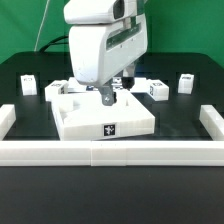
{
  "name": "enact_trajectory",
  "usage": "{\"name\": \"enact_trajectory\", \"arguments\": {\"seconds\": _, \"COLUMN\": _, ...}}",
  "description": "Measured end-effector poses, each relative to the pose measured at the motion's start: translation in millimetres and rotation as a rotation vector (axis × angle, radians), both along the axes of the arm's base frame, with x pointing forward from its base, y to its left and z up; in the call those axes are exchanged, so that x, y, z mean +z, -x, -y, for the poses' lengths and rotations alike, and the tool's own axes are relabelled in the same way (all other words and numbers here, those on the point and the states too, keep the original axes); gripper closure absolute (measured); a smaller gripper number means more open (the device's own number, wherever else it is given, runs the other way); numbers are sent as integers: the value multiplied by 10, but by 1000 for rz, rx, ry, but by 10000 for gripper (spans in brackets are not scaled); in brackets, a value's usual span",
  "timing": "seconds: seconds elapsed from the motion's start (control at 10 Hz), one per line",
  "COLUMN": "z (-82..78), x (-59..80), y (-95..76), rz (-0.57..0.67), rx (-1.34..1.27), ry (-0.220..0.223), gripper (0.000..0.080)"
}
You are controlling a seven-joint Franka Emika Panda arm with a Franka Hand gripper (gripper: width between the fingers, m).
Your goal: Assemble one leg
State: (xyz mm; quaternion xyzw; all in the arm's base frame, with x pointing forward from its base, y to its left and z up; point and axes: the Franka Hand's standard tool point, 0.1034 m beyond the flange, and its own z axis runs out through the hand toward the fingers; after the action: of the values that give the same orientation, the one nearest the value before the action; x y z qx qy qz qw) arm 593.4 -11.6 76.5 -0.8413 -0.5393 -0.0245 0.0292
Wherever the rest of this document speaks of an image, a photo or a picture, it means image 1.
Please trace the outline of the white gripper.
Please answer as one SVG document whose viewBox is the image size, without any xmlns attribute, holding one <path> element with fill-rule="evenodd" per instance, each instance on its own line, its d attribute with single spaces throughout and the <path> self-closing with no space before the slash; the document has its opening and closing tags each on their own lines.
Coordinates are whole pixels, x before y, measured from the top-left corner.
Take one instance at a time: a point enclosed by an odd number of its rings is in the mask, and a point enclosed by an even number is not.
<svg viewBox="0 0 224 224">
<path fill-rule="evenodd" d="M 113 88 L 104 84 L 124 69 L 122 87 L 130 90 L 135 84 L 135 68 L 129 65 L 146 52 L 147 42 L 144 14 L 127 30 L 123 21 L 73 26 L 69 31 L 69 48 L 74 76 L 82 85 L 102 86 L 99 88 L 102 104 L 112 106 Z"/>
</svg>

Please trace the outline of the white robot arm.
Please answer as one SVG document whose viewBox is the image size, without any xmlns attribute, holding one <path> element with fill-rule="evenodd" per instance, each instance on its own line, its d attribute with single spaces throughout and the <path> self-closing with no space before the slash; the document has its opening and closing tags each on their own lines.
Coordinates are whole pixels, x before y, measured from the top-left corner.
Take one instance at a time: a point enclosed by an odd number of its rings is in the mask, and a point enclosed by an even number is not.
<svg viewBox="0 0 224 224">
<path fill-rule="evenodd" d="M 122 76 L 125 89 L 134 85 L 136 62 L 148 45 L 146 1 L 70 0 L 64 7 L 73 74 L 79 84 L 96 87 L 106 106 L 116 102 L 114 76 Z"/>
</svg>

